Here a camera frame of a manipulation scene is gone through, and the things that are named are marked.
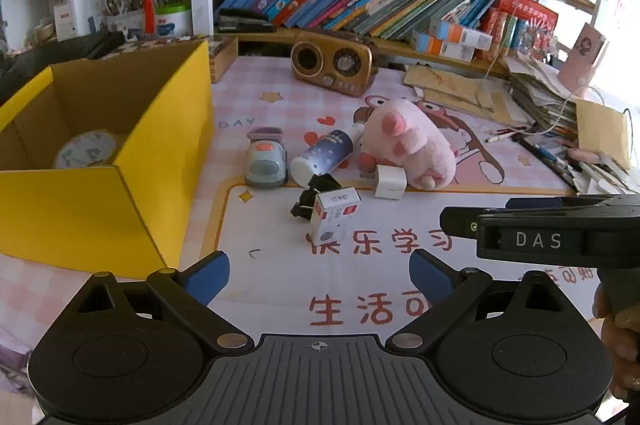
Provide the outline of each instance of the open cardboard box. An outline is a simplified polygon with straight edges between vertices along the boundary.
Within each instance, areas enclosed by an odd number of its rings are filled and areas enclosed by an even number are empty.
[[[96,129],[126,137],[110,165],[51,169]],[[206,43],[45,69],[0,108],[0,253],[132,278],[178,267],[212,135]]]

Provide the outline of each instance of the cartoon character print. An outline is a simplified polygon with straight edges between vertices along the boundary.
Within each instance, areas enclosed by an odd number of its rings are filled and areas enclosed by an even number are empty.
[[[365,98],[367,107],[357,109],[353,121],[366,122],[373,110],[388,100],[390,99],[380,95],[369,95]],[[426,100],[414,103],[440,129],[456,155],[457,168],[453,183],[497,185],[504,181],[502,165],[484,148],[480,139],[463,120],[449,115],[444,107]]]

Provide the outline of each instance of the pink toy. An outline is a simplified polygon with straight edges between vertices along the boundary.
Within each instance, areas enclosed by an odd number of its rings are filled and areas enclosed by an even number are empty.
[[[402,167],[417,189],[446,187],[456,173],[456,157],[433,122],[408,100],[391,100],[373,110],[364,126],[358,168]]]

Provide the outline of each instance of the red heart print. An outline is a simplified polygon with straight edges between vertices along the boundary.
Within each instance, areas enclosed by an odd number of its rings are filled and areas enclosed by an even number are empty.
[[[307,132],[305,133],[305,142],[309,147],[313,147],[318,140],[320,140],[320,137],[318,136],[317,132]]]
[[[323,126],[334,126],[335,118],[333,116],[325,116],[324,118],[318,118],[318,123]]]

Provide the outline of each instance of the brown radio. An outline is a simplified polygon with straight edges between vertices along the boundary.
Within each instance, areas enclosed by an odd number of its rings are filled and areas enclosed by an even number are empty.
[[[373,83],[377,68],[375,44],[353,33],[301,31],[291,50],[296,78],[359,97]]]

